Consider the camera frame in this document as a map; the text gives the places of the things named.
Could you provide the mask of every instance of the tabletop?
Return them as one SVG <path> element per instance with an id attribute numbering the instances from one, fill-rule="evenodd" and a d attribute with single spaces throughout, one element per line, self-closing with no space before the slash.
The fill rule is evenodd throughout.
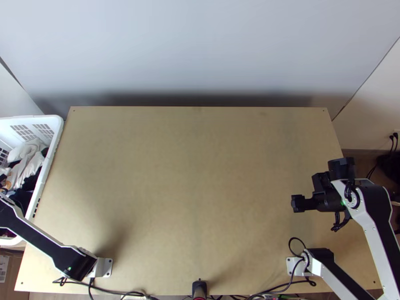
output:
<path id="1" fill-rule="evenodd" d="M 201 278 L 211 295 L 254 294 L 288 281 L 290 237 L 379 288 L 355 222 L 332 232 L 333 213 L 291 208 L 340 157 L 326 108 L 71 107 L 34 223 L 113 258 L 111 277 L 96 279 L 105 289 L 189 295 Z M 15 289 L 87 293 L 58 277 L 28 245 Z M 288 292 L 330 291 L 316 281 Z"/>

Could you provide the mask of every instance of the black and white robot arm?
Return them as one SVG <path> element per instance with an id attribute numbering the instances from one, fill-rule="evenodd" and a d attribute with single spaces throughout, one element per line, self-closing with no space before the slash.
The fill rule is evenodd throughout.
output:
<path id="1" fill-rule="evenodd" d="M 293 211 L 335 212 L 333 231 L 350 219 L 355 220 L 363 228 L 382 284 L 383 295 L 379 300 L 400 300 L 400 248 L 390 224 L 392 205 L 388 191 L 368 179 L 356 180 L 352 158 L 331 160 L 328 167 L 329 172 L 312 177 L 315 191 L 310 199 L 292 196 Z M 342 222 L 340 212 L 345 215 Z M 303 262 L 294 270 L 295 276 L 319 276 L 341 299 L 374 299 L 335 263 L 329 249 L 306 248 L 301 257 L 288 257 L 288 274 L 299 260 Z"/>
<path id="2" fill-rule="evenodd" d="M 15 202 L 0 193 L 0 228 L 8 229 L 48 255 L 66 277 L 82 281 L 85 277 L 109 277 L 113 260 L 97 257 L 84 248 L 64 245 L 24 218 Z"/>

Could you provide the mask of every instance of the white laundry basket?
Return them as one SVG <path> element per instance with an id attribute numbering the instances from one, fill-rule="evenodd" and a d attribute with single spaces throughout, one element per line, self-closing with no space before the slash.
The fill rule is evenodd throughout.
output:
<path id="1" fill-rule="evenodd" d="M 49 147 L 37 178 L 25 218 L 35 217 L 53 157 L 63 131 L 64 120 L 58 115 L 23 115 L 0 118 L 0 167 L 6 167 L 9 151 L 23 142 L 35 138 Z M 0 245 L 13 246 L 21 242 L 19 236 L 0 237 Z"/>

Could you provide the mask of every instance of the black cable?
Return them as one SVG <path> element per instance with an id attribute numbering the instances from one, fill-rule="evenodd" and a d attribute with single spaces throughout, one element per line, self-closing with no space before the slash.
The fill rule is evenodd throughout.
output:
<path id="1" fill-rule="evenodd" d="M 289 246 L 289 250 L 290 250 L 291 254 L 293 254 L 295 257 L 301 258 L 300 255 L 298 255 L 297 253 L 295 253 L 295 252 L 292 250 L 291 244 L 292 244 L 292 242 L 293 242 L 294 240 L 299 241 L 299 242 L 303 245 L 303 247 L 304 247 L 303 249 L 306 249 L 306 245 L 305 245 L 304 242 L 303 242 L 301 239 L 299 239 L 298 237 L 293 236 L 293 237 L 291 237 L 291 238 L 289 239 L 288 246 Z"/>
<path id="2" fill-rule="evenodd" d="M 393 133 L 393 136 L 396 138 L 396 147 L 394 147 L 393 152 L 396 152 L 397 150 L 397 145 L 399 144 L 399 134 L 397 132 Z"/>
<path id="3" fill-rule="evenodd" d="M 390 147 L 390 151 L 389 151 L 388 154 L 390 155 L 390 154 L 392 153 L 392 151 L 393 151 L 393 146 L 395 145 L 394 138 L 396 138 L 396 147 L 394 148 L 394 151 L 393 151 L 393 152 L 396 152 L 396 150 L 397 150 L 397 146 L 398 146 L 398 143 L 399 143 L 399 135 L 398 135 L 397 132 L 395 132 L 394 134 L 392 134 L 391 136 L 389 136 L 389 138 L 390 138 L 390 140 L 391 140 L 391 147 Z M 371 179 L 371 176 L 372 176 L 372 174 L 375 172 L 375 169 L 377 168 L 377 166 L 378 166 L 378 163 L 376 163 L 376 164 L 372 167 L 372 169 L 369 170 L 369 172 L 367 173 L 367 175 L 366 175 L 365 178 Z"/>
<path id="4" fill-rule="evenodd" d="M 97 287 L 94 286 L 93 283 L 84 283 L 84 282 L 79 282 L 79 281 L 67 281 L 66 277 L 60 277 L 56 280 L 54 280 L 52 282 L 53 284 L 59 284 L 61 287 L 65 284 L 73 284 L 73 285 L 79 285 L 79 286 L 84 286 L 84 287 L 88 287 L 90 286 L 90 289 L 96 290 L 96 291 L 100 291 L 106 294 L 112 294 L 112 295 L 120 295 L 120 296 L 134 296 L 134 297 L 146 297 L 150 300 L 159 300 L 158 298 L 151 296 L 151 295 L 147 295 L 145 293 L 142 293 L 140 291 L 129 291 L 129 292 L 123 292 L 123 291 L 118 291 L 118 290 L 111 290 L 111 289 L 105 289 L 105 288 L 101 288 L 101 287 Z"/>
<path id="5" fill-rule="evenodd" d="M 292 270 L 291 275 L 290 275 L 290 280 L 289 280 L 289 282 L 282 283 L 282 284 L 279 284 L 279 285 L 274 286 L 274 287 L 272 287 L 272 288 L 263 290 L 263 291 L 261 291 L 261 292 L 259 292 L 259 293 L 250 295 L 249 297 L 246 298 L 246 300 L 253 300 L 253 299 L 256 298 L 256 297 L 263 298 L 264 295 L 281 294 L 281 293 L 287 291 L 291 285 L 295 285 L 295 284 L 308 283 L 308 284 L 309 284 L 310 286 L 312 286 L 312 287 L 315 287 L 315 286 L 317 285 L 317 283 L 316 283 L 315 281 L 313 281 L 313 280 L 310 280 L 310 278 L 309 278 L 308 276 L 305 277 L 305 280 L 293 281 L 293 277 L 295 276 L 295 270 L 296 270 L 297 266 L 299 265 L 300 262 L 303 262 L 303 261 L 305 260 L 304 257 L 302 257 L 302 256 L 300 256 L 300 255 L 298 255 L 298 254 L 296 254 L 296 253 L 292 250 L 291 244 L 292 244 L 292 241 L 294 241 L 294 240 L 299 241 L 299 242 L 304 246 L 304 249 L 307 248 L 306 245 L 304 244 L 304 242 L 303 242 L 301 239 L 299 239 L 298 237 L 291 237 L 291 238 L 289 239 L 288 246 L 289 246 L 290 252 L 291 252 L 294 256 L 296 256 L 296 257 L 298 257 L 298 258 L 301 258 L 301 259 L 294 265 L 293 270 Z"/>
<path id="6" fill-rule="evenodd" d="M 89 293 L 89 298 L 90 298 L 90 300 L 94 300 L 94 299 L 93 299 L 93 296 L 92 296 L 92 293 L 91 293 L 91 287 L 92 287 L 92 284 L 93 284 L 94 281 L 95 281 L 95 278 L 90 278 L 90 280 L 89 280 L 89 286 L 88 286 L 88 288 L 87 288 L 87 292 Z"/>

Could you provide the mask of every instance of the cardboard box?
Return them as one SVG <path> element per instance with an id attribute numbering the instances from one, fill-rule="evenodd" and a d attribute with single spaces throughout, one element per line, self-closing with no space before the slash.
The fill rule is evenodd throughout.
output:
<path id="1" fill-rule="evenodd" d="M 29 300 L 29 293 L 14 291 L 22 252 L 0 249 L 0 300 Z"/>

